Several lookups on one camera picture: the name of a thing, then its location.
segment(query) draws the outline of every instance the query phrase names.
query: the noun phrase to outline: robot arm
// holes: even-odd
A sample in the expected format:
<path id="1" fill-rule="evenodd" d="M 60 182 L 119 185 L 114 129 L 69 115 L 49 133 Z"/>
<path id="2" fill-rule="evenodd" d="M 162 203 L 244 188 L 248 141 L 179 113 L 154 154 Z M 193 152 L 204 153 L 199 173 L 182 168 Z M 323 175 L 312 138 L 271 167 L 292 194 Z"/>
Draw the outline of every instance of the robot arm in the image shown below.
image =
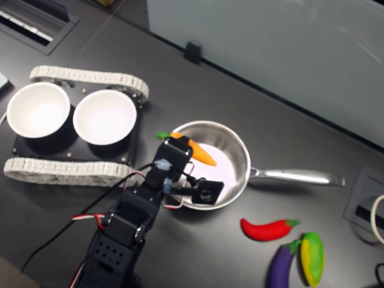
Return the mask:
<path id="1" fill-rule="evenodd" d="M 214 204 L 223 189 L 222 182 L 194 180 L 195 187 L 172 187 L 190 161 L 189 139 L 167 138 L 159 147 L 145 182 L 125 190 L 95 232 L 70 288 L 136 288 L 134 266 L 152 228 L 164 193 L 192 196 L 194 203 Z"/>

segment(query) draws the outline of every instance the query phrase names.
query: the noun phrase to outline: black table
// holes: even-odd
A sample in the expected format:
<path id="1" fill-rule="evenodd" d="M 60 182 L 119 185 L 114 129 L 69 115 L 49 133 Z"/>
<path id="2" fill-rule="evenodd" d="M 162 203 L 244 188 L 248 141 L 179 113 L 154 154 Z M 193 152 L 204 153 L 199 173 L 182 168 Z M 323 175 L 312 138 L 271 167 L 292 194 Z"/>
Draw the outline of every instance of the black table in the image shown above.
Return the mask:
<path id="1" fill-rule="evenodd" d="M 343 212 L 363 166 L 384 173 L 383 154 L 211 67 L 187 62 L 179 51 L 88 1 L 69 1 L 68 7 L 81 21 L 50 56 L 0 34 L 0 69 L 15 86 L 0 96 L 0 113 L 37 65 L 130 73 L 151 89 L 137 167 L 152 160 L 159 145 L 156 131 L 207 119 L 235 130 L 255 167 L 317 169 L 346 177 L 344 188 L 258 182 L 212 212 L 162 209 L 136 268 L 145 287 L 262 287 L 277 248 L 308 231 L 319 232 L 325 245 L 319 287 L 375 283 L 373 268 L 384 252 L 359 240 Z M 12 156 L 14 138 L 7 124 L 0 127 L 0 166 Z M 0 187 L 0 256 L 17 268 L 102 190 L 33 185 L 3 174 Z M 105 211 L 118 194 L 95 211 Z M 281 240 L 259 243 L 242 234 L 243 217 L 255 223 L 299 218 L 302 224 Z M 26 274 L 44 288 L 66 287 L 95 228 L 93 221 L 76 223 L 30 263 Z M 291 287 L 303 287 L 295 263 Z"/>

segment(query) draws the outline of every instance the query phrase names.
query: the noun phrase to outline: pan handle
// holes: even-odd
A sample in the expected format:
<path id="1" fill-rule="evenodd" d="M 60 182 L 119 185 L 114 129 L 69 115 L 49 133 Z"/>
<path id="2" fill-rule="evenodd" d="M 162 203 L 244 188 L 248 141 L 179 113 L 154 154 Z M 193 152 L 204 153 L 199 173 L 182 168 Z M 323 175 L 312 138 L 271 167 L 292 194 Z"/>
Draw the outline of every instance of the pan handle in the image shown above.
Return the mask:
<path id="1" fill-rule="evenodd" d="M 251 178 L 272 178 L 308 184 L 344 186 L 344 177 L 327 172 L 301 169 L 260 170 L 251 167 Z"/>

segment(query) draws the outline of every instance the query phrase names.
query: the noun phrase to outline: black wire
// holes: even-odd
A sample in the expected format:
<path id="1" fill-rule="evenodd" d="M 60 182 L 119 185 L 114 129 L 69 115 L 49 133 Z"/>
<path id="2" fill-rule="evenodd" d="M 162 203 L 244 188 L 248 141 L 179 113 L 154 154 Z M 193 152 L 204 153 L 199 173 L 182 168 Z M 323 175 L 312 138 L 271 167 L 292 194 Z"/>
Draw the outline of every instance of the black wire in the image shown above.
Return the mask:
<path id="1" fill-rule="evenodd" d="M 144 165 L 141 168 L 138 168 L 137 171 L 142 171 L 148 167 L 151 167 L 153 163 L 149 163 L 147 165 Z M 112 190 L 119 187 L 124 181 L 126 181 L 128 178 L 135 175 L 135 173 L 128 174 L 126 177 L 122 178 L 119 182 L 117 182 L 114 186 L 110 187 L 107 191 L 105 191 L 99 198 L 94 200 L 91 204 L 89 204 L 86 208 L 84 208 L 79 215 L 87 213 L 93 206 L 95 206 L 98 202 L 100 202 L 103 198 L 105 198 Z M 51 244 L 54 240 L 56 240 L 61 234 L 63 234 L 69 227 L 72 226 L 72 224 L 75 221 L 71 220 L 68 222 L 54 237 L 50 238 L 47 242 L 45 242 L 42 246 L 38 247 L 32 254 L 28 257 L 26 262 L 24 263 L 23 267 L 21 268 L 21 273 L 24 272 L 25 268 L 27 267 L 28 263 L 33 259 L 33 257 L 36 256 L 42 249 L 46 248 L 49 244 Z"/>
<path id="2" fill-rule="evenodd" d="M 193 177 L 193 176 L 191 176 L 190 174 L 188 174 L 187 172 L 184 172 L 184 171 L 182 171 L 182 170 L 180 170 L 180 169 L 177 169 L 177 168 L 171 168 L 173 171 L 176 171 L 176 172 L 178 172 L 178 173 L 180 173 L 180 174 L 183 174 L 185 177 L 187 177 L 187 178 L 190 178 L 190 179 L 192 179 L 192 178 L 194 178 L 194 179 L 196 179 L 195 177 Z"/>
<path id="3" fill-rule="evenodd" d="M 376 275 L 376 279 L 377 279 L 377 282 L 380 285 L 380 287 L 384 288 L 384 283 L 381 280 L 380 275 L 379 275 L 379 268 L 381 266 L 384 266 L 384 263 L 379 263 L 379 264 L 376 265 L 376 267 L 374 268 L 374 274 Z"/>

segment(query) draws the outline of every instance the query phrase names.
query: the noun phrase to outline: stainless steel pan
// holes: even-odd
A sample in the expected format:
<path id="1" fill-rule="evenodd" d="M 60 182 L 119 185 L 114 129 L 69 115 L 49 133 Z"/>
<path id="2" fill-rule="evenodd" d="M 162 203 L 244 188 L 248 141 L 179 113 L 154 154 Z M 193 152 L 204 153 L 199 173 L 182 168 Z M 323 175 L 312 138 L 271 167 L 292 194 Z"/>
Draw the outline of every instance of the stainless steel pan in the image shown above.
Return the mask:
<path id="1" fill-rule="evenodd" d="M 217 162 L 217 167 L 208 166 L 193 160 L 193 176 L 209 180 L 223 181 L 224 188 L 215 205 L 197 205 L 188 197 L 184 205 L 198 210 L 213 210 L 233 202 L 243 192 L 251 178 L 273 178 L 308 184 L 344 186 L 342 176 L 331 173 L 283 169 L 260 170 L 251 167 L 247 148 L 240 137 L 228 127 L 211 121 L 195 121 L 184 124 L 174 132 L 180 132 L 199 143 Z"/>

